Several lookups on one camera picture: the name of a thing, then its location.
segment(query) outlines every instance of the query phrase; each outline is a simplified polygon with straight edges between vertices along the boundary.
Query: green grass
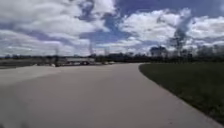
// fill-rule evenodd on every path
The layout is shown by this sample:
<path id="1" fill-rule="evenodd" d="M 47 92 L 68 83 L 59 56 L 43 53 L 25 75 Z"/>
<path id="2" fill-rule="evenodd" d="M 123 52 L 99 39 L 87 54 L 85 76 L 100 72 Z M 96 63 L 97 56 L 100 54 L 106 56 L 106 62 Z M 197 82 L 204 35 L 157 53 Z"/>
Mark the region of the green grass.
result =
<path id="1" fill-rule="evenodd" d="M 224 124 L 224 63 L 145 64 L 140 71 Z"/>

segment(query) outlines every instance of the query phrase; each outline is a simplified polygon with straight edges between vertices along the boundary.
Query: grass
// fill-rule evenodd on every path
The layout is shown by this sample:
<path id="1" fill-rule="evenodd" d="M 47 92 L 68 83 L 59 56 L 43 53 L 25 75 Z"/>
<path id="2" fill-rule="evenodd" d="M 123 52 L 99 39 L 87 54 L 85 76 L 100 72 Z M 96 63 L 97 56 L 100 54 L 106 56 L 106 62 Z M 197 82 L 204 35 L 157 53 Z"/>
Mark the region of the grass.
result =
<path id="1" fill-rule="evenodd" d="M 145 64 L 140 71 L 224 125 L 224 63 Z"/>

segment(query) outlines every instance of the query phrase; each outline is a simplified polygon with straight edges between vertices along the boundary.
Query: road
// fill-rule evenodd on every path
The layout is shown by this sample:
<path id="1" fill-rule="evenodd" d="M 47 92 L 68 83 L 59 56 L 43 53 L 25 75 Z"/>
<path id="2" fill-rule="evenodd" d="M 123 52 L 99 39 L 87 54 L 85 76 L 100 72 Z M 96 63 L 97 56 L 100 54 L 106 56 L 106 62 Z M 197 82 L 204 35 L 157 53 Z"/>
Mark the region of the road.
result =
<path id="1" fill-rule="evenodd" d="M 39 75 L 0 71 L 0 123 L 4 128 L 223 128 L 148 80 L 138 66 L 36 67 Z"/>

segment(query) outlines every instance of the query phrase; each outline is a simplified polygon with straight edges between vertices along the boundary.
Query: blue sky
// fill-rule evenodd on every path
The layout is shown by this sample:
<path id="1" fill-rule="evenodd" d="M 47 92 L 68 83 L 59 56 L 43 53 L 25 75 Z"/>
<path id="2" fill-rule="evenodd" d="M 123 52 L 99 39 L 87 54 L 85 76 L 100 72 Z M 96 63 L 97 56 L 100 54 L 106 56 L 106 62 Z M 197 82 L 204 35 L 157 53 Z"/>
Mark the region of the blue sky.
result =
<path id="1" fill-rule="evenodd" d="M 222 44 L 223 14 L 223 0 L 0 0 L 0 55 L 147 53 L 179 27 L 186 48 Z"/>

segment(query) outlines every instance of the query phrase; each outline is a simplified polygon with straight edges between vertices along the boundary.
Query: bare tree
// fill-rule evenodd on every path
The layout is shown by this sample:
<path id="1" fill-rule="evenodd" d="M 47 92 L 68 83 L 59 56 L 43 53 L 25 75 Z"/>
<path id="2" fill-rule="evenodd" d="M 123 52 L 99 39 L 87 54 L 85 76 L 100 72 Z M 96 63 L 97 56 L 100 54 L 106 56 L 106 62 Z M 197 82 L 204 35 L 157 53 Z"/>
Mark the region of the bare tree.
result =
<path id="1" fill-rule="evenodd" d="M 150 49 L 152 57 L 166 57 L 167 56 L 167 49 L 162 46 L 152 47 Z"/>
<path id="2" fill-rule="evenodd" d="M 181 29 L 177 29 L 174 33 L 174 37 L 170 39 L 171 46 L 176 48 L 177 56 L 179 57 L 182 56 L 181 51 L 186 43 L 186 38 L 186 34 Z"/>

